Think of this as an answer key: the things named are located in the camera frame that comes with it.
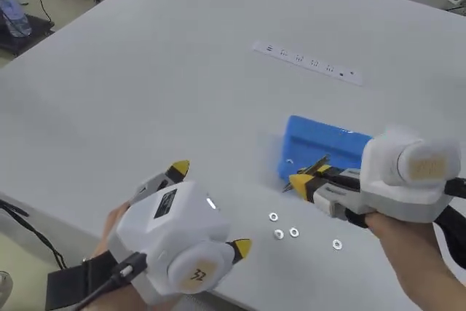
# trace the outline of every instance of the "led light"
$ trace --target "led light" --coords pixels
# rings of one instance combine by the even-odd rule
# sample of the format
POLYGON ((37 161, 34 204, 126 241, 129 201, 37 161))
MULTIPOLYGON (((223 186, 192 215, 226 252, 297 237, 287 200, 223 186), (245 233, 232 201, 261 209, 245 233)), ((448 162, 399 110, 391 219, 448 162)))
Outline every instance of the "led light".
POLYGON ((213 202, 212 202, 212 200, 211 200, 210 198, 207 198, 207 203, 210 204, 210 206, 212 207, 212 209, 216 209, 216 208, 217 208, 216 205, 213 204, 213 202))

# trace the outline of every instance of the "black stand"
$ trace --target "black stand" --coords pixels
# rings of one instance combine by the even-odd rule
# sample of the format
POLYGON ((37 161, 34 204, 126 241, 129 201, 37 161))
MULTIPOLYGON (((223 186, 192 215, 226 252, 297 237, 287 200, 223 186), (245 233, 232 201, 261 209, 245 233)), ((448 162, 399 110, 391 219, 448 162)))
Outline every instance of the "black stand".
POLYGON ((32 15, 26 15, 26 17, 32 28, 31 35, 23 38, 15 38, 9 33, 4 18, 0 16, 0 49, 14 56, 18 56, 29 47, 40 42, 44 37, 54 33, 54 31, 52 31, 52 27, 55 25, 54 23, 50 23, 47 20, 32 15))

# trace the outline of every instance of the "black wrist strap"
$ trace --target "black wrist strap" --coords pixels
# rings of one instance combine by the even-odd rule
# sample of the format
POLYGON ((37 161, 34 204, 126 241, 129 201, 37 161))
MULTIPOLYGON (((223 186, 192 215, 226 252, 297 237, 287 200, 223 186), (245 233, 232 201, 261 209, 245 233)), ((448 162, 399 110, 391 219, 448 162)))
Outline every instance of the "black wrist strap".
POLYGON ((79 266, 51 272, 47 276, 45 310, 76 304, 103 285, 112 274, 117 261, 106 251, 79 266))

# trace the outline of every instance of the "yellow tip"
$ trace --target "yellow tip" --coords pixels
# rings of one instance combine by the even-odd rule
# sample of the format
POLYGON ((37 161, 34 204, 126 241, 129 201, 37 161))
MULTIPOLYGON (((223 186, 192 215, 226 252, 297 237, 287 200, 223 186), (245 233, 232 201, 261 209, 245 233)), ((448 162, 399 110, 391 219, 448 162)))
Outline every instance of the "yellow tip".
POLYGON ((290 175, 290 184, 293 186, 299 196, 304 200, 307 200, 306 196, 306 184, 312 179, 311 175, 307 174, 296 174, 290 175))
POLYGON ((189 161, 188 160, 179 160, 172 164, 177 171, 179 171, 183 176, 186 176, 189 170, 189 161))
POLYGON ((250 247, 252 246, 253 242, 249 239, 243 240, 235 240, 234 244, 237 246, 238 250, 240 251, 241 257, 244 259, 248 256, 250 247))

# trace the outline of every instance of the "power strip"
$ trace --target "power strip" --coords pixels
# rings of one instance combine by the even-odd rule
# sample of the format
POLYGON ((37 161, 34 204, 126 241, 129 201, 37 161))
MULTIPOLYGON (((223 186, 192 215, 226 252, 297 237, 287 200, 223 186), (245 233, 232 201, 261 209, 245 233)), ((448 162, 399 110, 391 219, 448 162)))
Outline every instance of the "power strip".
POLYGON ((292 63, 293 65, 309 69, 310 71, 325 74, 359 86, 363 85, 362 76, 355 70, 336 66, 317 58, 291 52, 280 45, 257 41, 253 45, 253 50, 262 54, 272 56, 279 60, 292 63))

